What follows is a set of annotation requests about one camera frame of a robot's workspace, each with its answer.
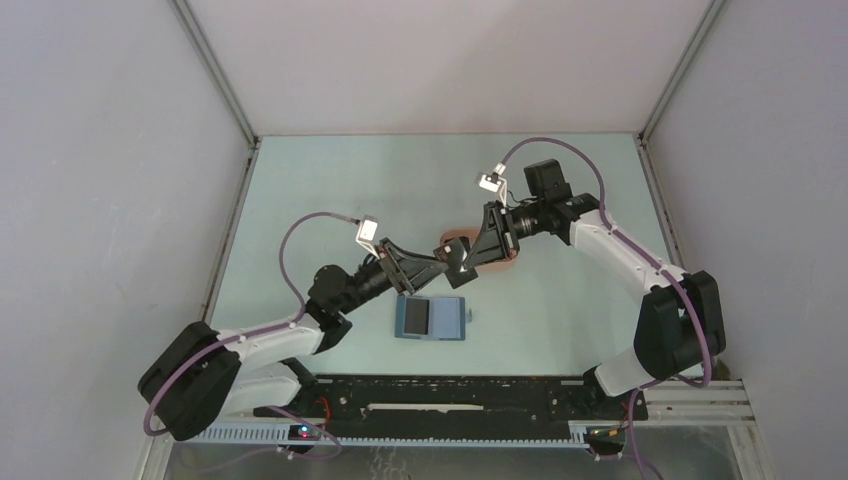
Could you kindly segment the dark card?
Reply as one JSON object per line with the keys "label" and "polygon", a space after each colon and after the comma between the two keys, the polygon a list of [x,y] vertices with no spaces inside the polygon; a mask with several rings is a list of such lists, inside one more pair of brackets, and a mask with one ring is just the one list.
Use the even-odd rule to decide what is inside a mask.
{"label": "dark card", "polygon": [[409,297],[405,302],[403,333],[427,335],[430,325],[430,302],[427,299]]}

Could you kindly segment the blue card holder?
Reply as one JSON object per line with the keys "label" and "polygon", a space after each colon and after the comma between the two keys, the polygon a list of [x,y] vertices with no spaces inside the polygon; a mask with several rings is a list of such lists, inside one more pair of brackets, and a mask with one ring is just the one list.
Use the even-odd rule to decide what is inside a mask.
{"label": "blue card holder", "polygon": [[[403,333],[404,307],[409,297],[427,299],[430,302],[430,325],[427,335]],[[466,306],[464,297],[400,295],[395,307],[394,336],[421,341],[464,341],[467,324],[471,321],[472,310]]]}

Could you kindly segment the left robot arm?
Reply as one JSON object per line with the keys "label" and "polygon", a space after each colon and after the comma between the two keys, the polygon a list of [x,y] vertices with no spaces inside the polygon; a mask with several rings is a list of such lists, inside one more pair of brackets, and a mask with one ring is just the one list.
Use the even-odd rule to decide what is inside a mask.
{"label": "left robot arm", "polygon": [[383,239],[372,261],[352,274],[337,265],[320,268],[303,304],[284,319],[234,330],[189,324],[138,382],[148,404],[145,433],[189,440],[221,416],[255,408],[308,414],[316,390],[300,358],[335,347],[352,328],[347,314],[383,293],[413,294],[441,275],[459,273],[466,247],[454,239],[422,255]]}

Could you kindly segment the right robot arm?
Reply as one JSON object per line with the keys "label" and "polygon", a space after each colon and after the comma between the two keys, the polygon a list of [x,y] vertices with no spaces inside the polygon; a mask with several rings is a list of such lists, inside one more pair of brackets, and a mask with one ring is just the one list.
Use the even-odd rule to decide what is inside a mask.
{"label": "right robot arm", "polygon": [[573,194],[554,159],[525,168],[530,198],[509,207],[506,167],[478,175],[477,185],[497,198],[484,206],[475,240],[451,242],[440,250],[451,285],[471,280],[477,268],[517,257],[520,240],[549,233],[594,259],[616,276],[640,306],[631,347],[587,371],[581,392],[585,411],[606,418],[622,395],[657,385],[712,358],[726,346],[716,280],[662,260],[613,222],[595,196]]}

